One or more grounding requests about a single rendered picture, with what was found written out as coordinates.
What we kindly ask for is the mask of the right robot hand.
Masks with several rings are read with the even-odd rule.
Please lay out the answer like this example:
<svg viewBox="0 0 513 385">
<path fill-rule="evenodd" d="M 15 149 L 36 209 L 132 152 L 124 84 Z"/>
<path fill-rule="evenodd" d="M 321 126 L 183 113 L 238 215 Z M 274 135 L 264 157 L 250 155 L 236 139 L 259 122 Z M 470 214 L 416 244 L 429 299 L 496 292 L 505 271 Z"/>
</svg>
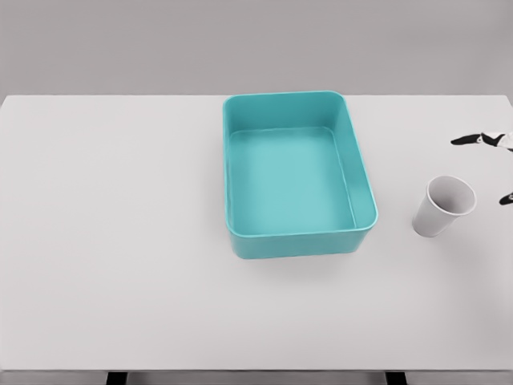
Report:
<svg viewBox="0 0 513 385">
<path fill-rule="evenodd" d="M 480 132 L 461 136 L 450 142 L 452 145 L 487 144 L 494 148 L 506 149 L 513 153 L 513 132 Z"/>
</svg>

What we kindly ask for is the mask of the white paper cup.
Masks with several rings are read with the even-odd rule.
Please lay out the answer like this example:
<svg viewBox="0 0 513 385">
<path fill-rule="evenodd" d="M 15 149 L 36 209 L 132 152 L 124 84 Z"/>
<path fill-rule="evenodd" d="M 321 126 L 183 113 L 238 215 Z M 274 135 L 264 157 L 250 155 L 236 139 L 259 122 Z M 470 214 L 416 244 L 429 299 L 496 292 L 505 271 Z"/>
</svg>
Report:
<svg viewBox="0 0 513 385">
<path fill-rule="evenodd" d="M 412 220 L 422 237 L 437 237 L 460 217 L 475 210 L 474 189 L 456 176 L 436 176 L 426 186 L 425 195 Z"/>
</svg>

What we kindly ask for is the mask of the teal plastic basket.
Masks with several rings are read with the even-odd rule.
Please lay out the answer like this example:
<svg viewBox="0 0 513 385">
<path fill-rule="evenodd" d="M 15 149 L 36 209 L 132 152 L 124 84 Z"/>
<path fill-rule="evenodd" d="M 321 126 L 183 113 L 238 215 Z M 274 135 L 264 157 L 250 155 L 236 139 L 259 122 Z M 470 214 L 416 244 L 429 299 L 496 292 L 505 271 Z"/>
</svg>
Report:
<svg viewBox="0 0 513 385">
<path fill-rule="evenodd" d="M 222 122 L 225 223 L 238 257 L 360 247 L 378 207 L 344 96 L 233 95 Z"/>
</svg>

